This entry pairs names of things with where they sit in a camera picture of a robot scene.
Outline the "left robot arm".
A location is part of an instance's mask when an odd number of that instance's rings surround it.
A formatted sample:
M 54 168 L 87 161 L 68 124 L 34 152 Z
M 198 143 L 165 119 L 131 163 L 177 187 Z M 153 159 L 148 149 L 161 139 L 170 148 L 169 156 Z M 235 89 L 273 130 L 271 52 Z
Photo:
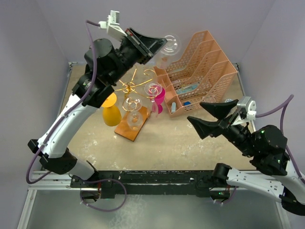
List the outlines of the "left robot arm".
M 87 187 L 98 182 L 98 172 L 89 162 L 78 159 L 68 144 L 84 122 L 113 93 L 116 83 L 136 63 L 146 64 L 167 43 L 165 38 L 144 36 L 127 28 L 120 47 L 106 38 L 93 41 L 85 53 L 85 74 L 72 89 L 68 102 L 49 130 L 28 147 L 40 157 L 41 165 L 56 174 L 69 173 Z

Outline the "pink plastic wine glass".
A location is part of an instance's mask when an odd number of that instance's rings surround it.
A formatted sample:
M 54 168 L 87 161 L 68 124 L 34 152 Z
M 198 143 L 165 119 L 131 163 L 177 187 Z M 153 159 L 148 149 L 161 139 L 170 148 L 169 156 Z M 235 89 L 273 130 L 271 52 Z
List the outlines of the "pink plastic wine glass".
M 155 97 L 154 101 L 152 102 L 152 112 L 156 113 L 157 115 L 163 111 L 162 103 L 165 99 L 165 89 L 162 88 L 162 92 Z

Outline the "clear champagne flute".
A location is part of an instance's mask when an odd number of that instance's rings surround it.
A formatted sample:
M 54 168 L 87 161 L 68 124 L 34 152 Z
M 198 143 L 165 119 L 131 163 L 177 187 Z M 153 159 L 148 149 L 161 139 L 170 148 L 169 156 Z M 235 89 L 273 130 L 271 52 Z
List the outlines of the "clear champagne flute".
M 144 90 L 147 94 L 148 102 L 147 102 L 147 108 L 148 108 L 148 114 L 149 117 L 156 118 L 158 114 L 152 112 L 152 102 L 154 101 L 155 97 L 158 96 L 162 92 L 162 86 L 159 83 L 156 82 L 150 82 L 147 83 Z

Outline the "yellow plastic wine glass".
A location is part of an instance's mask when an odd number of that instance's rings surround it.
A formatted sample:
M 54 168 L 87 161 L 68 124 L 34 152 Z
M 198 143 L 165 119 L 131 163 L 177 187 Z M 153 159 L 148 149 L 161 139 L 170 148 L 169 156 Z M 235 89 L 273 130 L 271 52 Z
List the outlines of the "yellow plastic wine glass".
M 121 122 L 122 116 L 116 102 L 117 96 L 112 93 L 102 104 L 102 116 L 107 126 L 117 126 Z

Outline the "clear wine glass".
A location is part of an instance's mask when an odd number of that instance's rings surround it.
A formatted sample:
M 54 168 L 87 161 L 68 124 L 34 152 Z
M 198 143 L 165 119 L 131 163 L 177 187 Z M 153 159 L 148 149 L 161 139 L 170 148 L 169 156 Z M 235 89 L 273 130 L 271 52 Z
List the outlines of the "clear wine glass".
M 182 46 L 179 36 L 174 33 L 165 35 L 165 39 L 167 43 L 160 49 L 156 57 L 156 66 L 159 69 L 169 67 Z
M 128 113 L 127 124 L 129 128 L 138 130 L 143 122 L 143 117 L 140 113 L 140 109 L 142 108 L 141 99 L 137 96 L 129 96 L 124 100 L 122 107 Z

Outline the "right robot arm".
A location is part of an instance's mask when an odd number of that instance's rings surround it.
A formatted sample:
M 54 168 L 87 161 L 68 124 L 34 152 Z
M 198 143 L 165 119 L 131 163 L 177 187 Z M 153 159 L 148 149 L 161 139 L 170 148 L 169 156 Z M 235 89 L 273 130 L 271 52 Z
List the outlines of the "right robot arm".
M 212 182 L 238 186 L 260 193 L 281 203 L 282 207 L 295 215 L 305 214 L 305 184 L 301 173 L 289 155 L 287 138 L 275 125 L 266 125 L 250 132 L 248 124 L 256 118 L 256 102 L 246 96 L 241 101 L 228 103 L 200 102 L 200 106 L 217 120 L 214 122 L 188 116 L 201 139 L 222 135 L 243 156 L 250 158 L 256 170 L 272 177 L 272 180 L 247 175 L 224 163 L 218 163 L 212 173 Z

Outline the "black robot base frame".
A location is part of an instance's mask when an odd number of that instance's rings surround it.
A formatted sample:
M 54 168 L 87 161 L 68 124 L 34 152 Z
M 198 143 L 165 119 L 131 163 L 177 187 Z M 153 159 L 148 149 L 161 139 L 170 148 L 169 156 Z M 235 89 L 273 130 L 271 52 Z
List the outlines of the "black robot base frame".
M 100 198 L 116 195 L 192 195 L 200 198 L 211 196 L 214 188 L 228 185 L 228 172 L 232 169 L 224 163 L 216 164 L 214 170 L 131 170 L 97 171 L 93 178 L 82 181 L 71 176 L 72 188 L 98 188 Z

